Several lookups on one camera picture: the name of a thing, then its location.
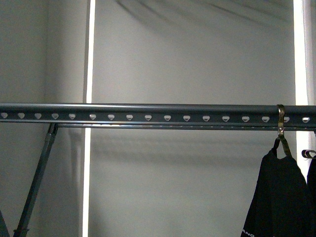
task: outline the hanger hook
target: hanger hook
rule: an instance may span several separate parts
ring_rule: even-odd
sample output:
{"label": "hanger hook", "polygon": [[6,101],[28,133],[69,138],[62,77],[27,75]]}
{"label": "hanger hook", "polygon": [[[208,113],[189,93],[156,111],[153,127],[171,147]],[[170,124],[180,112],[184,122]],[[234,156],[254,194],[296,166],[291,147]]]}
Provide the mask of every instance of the hanger hook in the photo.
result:
{"label": "hanger hook", "polygon": [[278,136],[284,136],[284,105],[277,105],[278,108],[278,123],[277,123],[277,134]]}

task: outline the gray metal bar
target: gray metal bar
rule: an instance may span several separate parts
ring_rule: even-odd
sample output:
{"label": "gray metal bar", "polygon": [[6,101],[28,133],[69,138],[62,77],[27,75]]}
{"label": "gray metal bar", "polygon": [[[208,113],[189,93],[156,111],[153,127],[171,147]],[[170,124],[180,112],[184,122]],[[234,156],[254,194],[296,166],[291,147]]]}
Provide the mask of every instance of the gray metal bar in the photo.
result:
{"label": "gray metal bar", "polygon": [[[289,119],[286,130],[316,129],[316,106],[285,106],[285,116]],[[276,105],[0,103],[0,122],[58,123],[63,127],[275,130],[277,120]]]}
{"label": "gray metal bar", "polygon": [[31,184],[31,188],[24,205],[24,209],[21,215],[21,219],[18,228],[14,230],[13,237],[25,237],[27,234],[27,227],[31,218],[31,214],[35,205],[36,197],[40,189],[40,183],[44,175],[45,167],[48,161],[51,147],[54,143],[55,136],[57,133],[58,126],[56,123],[52,123],[49,126],[45,143],[39,158],[38,166]]}
{"label": "gray metal bar", "polygon": [[[289,114],[316,115],[316,106],[285,106]],[[12,112],[134,112],[134,113],[275,113],[276,105],[184,105],[184,104],[28,104],[0,103],[0,111]]]}
{"label": "gray metal bar", "polygon": [[0,237],[10,237],[9,231],[6,227],[1,211],[0,211]]}

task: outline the vertical light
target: vertical light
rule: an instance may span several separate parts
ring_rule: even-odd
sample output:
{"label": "vertical light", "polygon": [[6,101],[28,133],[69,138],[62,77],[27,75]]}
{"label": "vertical light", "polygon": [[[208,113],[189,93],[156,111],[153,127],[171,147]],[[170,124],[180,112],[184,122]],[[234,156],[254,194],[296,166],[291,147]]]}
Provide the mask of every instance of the vertical light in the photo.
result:
{"label": "vertical light", "polygon": [[[308,105],[306,44],[304,25],[304,0],[294,0],[294,53],[295,53],[295,101],[296,105]],[[309,149],[310,135],[307,132],[296,132],[297,164],[305,179],[309,169],[301,155],[303,149]]]}
{"label": "vertical light", "polygon": [[[90,0],[88,61],[87,61],[87,78],[86,78],[87,82],[86,82],[86,97],[85,97],[86,103],[92,103],[94,19],[95,19],[95,0]],[[88,237],[90,149],[91,149],[91,128],[86,128],[85,135],[84,135],[82,237]]]}

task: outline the clothes hanger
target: clothes hanger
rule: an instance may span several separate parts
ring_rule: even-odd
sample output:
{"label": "clothes hanger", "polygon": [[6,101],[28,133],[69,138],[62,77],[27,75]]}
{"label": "clothes hanger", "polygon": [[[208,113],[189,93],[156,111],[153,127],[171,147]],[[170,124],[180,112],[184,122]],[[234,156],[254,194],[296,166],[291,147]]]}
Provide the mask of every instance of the clothes hanger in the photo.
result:
{"label": "clothes hanger", "polygon": [[314,150],[302,150],[302,157],[308,158],[308,159],[315,159],[316,158],[316,151],[314,151]]}
{"label": "clothes hanger", "polygon": [[284,105],[277,105],[278,108],[278,123],[277,123],[277,138],[275,140],[275,144],[273,146],[273,149],[277,151],[277,148],[282,142],[283,150],[286,156],[292,157],[290,147],[288,145],[288,142],[284,136],[284,114],[285,114],[285,108]]}

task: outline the diagonal metal brace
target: diagonal metal brace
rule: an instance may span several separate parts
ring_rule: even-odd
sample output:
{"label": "diagonal metal brace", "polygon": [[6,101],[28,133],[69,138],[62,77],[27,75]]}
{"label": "diagonal metal brace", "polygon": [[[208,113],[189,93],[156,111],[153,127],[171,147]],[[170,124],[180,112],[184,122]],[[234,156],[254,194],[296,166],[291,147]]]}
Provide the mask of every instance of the diagonal metal brace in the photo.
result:
{"label": "diagonal metal brace", "polygon": [[30,187],[30,191],[27,200],[24,205],[24,209],[21,215],[21,219],[18,228],[14,230],[13,237],[25,237],[27,234],[27,227],[31,218],[31,214],[35,205],[35,200],[40,189],[40,183],[44,176],[45,167],[48,161],[49,153],[52,145],[55,141],[55,136],[57,133],[58,125],[56,123],[51,123],[45,138],[45,143],[39,158],[39,163],[36,168],[36,172]]}
{"label": "diagonal metal brace", "polygon": [[0,211],[0,237],[10,237],[9,231],[6,227],[1,211]]}

